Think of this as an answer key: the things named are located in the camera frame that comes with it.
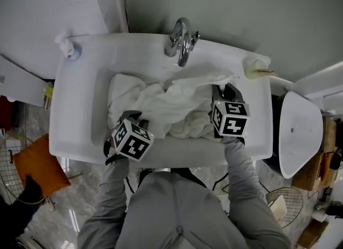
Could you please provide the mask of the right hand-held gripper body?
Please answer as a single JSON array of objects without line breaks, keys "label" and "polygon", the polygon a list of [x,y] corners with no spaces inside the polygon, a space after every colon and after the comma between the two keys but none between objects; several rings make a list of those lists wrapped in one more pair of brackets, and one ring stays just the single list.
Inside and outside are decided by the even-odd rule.
[{"label": "right hand-held gripper body", "polygon": [[246,134],[250,120],[248,104],[222,100],[216,100],[212,104],[211,122],[216,137],[243,137]]}]

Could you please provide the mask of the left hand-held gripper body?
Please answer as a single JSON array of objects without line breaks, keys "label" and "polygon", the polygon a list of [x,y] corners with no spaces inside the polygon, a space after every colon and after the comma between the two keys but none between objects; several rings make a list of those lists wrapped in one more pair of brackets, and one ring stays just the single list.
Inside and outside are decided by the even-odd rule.
[{"label": "left hand-held gripper body", "polygon": [[154,142],[153,134],[128,119],[111,136],[116,153],[136,162],[143,159]]}]

